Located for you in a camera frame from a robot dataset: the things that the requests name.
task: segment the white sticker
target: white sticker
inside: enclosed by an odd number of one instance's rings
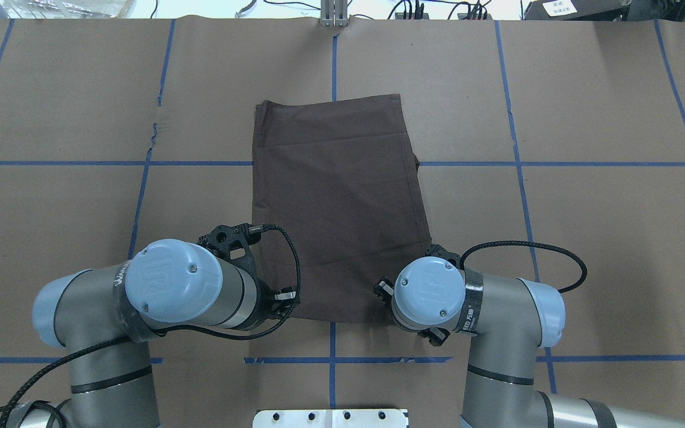
[[[562,16],[577,13],[571,0],[555,0],[555,2],[543,3],[543,8],[549,16]]]

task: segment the white mounting plate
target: white mounting plate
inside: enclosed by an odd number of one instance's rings
[[[260,411],[253,428],[408,428],[405,409],[315,409],[305,411]]]

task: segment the blue round cap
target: blue round cap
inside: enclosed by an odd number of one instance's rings
[[[65,345],[60,343],[55,332],[57,304],[59,304],[59,299],[62,297],[65,289],[68,288],[68,285],[70,285],[70,282],[76,279],[76,276],[88,271],[90,269],[55,279],[49,284],[44,285],[44,288],[36,296],[36,300],[33,302],[33,311],[30,313],[30,322],[38,332],[41,341],[50,347],[65,347]]]
[[[438,257],[422,257],[403,268],[395,301],[403,316],[419,325],[439,325],[459,314],[464,279],[456,266]]]
[[[144,316],[160,322],[187,322],[207,311],[224,274],[201,246],[161,239],[138,252],[125,274],[125,294]]]
[[[565,329],[565,301],[557,289],[540,282],[522,281],[533,296],[538,319],[541,321],[541,348],[550,348],[559,343]]]

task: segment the dark gray cloth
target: dark gray cloth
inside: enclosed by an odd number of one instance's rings
[[[300,257],[302,319],[382,322],[372,292],[430,245],[416,157],[400,95],[320,105],[257,106],[253,134],[253,223],[284,227]],[[282,236],[259,249],[264,280],[294,285]]]

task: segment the white bracket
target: white bracket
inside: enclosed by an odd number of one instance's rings
[[[322,27],[348,26],[348,0],[321,0]]]
[[[253,428],[408,428],[405,409],[260,411]]]

